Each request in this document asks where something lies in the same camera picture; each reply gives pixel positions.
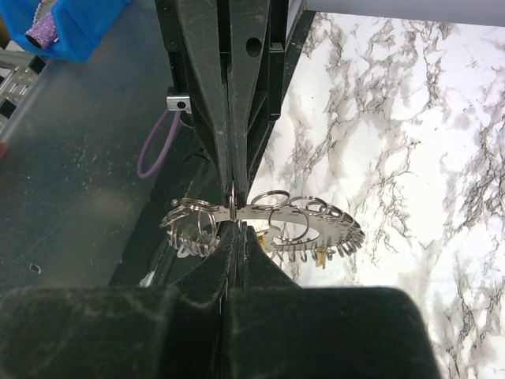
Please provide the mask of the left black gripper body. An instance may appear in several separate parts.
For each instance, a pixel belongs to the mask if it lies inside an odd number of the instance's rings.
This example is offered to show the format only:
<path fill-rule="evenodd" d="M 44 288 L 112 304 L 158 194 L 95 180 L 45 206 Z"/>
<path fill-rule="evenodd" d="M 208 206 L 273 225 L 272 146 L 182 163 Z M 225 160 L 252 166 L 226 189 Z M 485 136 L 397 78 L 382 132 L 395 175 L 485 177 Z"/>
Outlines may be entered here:
<path fill-rule="evenodd" d="M 189 96 L 181 28 L 175 2 L 157 1 L 155 4 L 173 80 L 167 90 L 166 104 L 169 110 L 182 113 L 182 120 L 185 124 L 196 126 Z M 261 56 L 260 72 L 249 116 L 248 130 L 262 123 L 276 121 L 280 116 L 282 105 L 286 49 L 290 38 L 289 3 L 287 1 L 269 2 L 270 11 L 264 40 L 264 52 Z"/>

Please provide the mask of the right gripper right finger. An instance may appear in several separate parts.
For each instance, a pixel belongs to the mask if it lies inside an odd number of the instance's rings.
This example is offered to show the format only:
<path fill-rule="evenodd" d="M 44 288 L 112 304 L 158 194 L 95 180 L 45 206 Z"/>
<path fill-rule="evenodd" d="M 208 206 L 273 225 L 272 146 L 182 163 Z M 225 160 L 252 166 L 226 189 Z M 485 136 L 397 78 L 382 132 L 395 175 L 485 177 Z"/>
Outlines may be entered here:
<path fill-rule="evenodd" d="M 438 378 L 423 318 L 394 287 L 301 288 L 231 225 L 232 378 Z"/>

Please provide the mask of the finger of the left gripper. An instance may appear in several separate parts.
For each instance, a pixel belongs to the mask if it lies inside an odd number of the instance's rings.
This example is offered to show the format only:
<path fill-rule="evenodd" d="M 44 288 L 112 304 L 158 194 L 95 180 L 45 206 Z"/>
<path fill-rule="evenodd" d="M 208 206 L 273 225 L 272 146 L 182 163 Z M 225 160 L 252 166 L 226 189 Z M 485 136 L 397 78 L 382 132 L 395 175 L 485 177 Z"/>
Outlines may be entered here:
<path fill-rule="evenodd" d="M 269 1 L 230 1 L 228 109 L 231 184 L 237 197 L 248 190 L 247 132 L 269 19 Z"/>
<path fill-rule="evenodd" d="M 176 1 L 196 133 L 216 166 L 223 197 L 233 187 L 229 103 L 230 3 Z"/>

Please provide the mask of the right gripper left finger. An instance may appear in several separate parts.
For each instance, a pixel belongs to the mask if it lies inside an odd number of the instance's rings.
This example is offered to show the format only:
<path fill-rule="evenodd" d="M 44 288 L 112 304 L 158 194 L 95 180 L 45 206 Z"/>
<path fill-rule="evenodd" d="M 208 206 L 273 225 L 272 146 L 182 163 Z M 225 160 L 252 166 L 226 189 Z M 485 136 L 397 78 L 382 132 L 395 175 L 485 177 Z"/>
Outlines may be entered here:
<path fill-rule="evenodd" d="M 223 324 L 239 228 L 177 282 L 19 288 L 1 299 L 4 378 L 223 378 Z"/>

